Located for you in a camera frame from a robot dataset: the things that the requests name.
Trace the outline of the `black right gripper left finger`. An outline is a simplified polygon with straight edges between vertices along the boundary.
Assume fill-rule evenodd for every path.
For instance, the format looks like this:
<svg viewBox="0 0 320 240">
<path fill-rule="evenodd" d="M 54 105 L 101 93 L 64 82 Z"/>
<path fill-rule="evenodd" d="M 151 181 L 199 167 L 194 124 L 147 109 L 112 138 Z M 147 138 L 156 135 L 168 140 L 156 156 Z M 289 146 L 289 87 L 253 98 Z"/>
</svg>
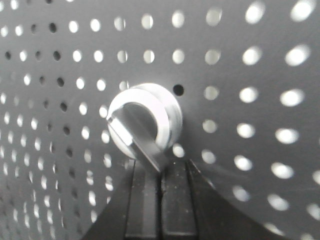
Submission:
<svg viewBox="0 0 320 240">
<path fill-rule="evenodd" d="M 158 179 L 135 162 L 125 238 L 158 237 Z"/>
</svg>

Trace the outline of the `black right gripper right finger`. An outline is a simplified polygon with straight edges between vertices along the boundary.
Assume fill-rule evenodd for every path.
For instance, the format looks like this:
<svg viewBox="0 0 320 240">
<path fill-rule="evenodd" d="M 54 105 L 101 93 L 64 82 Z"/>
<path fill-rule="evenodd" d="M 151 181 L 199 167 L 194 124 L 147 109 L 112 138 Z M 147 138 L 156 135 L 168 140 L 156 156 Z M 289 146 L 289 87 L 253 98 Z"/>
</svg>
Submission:
<svg viewBox="0 0 320 240">
<path fill-rule="evenodd" d="M 196 220 L 185 162 L 175 162 L 167 168 L 161 190 L 162 236 L 195 237 Z"/>
</svg>

